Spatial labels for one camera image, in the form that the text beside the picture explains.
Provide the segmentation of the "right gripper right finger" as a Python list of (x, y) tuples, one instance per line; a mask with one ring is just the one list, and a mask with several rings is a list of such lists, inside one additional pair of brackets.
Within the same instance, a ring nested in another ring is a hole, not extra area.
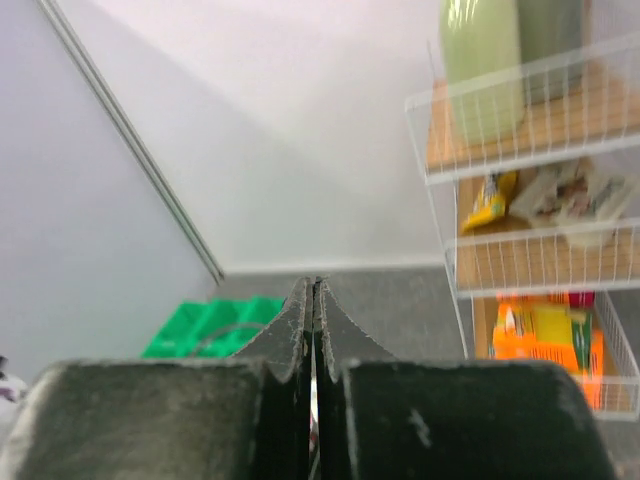
[(612, 479), (576, 382), (544, 361), (401, 361), (314, 286), (325, 479)]

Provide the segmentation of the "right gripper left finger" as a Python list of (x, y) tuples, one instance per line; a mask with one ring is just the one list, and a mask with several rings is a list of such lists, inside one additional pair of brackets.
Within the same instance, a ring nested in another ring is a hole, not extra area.
[(44, 370), (1, 448), (5, 479), (303, 479), (313, 283), (223, 359), (75, 360)]

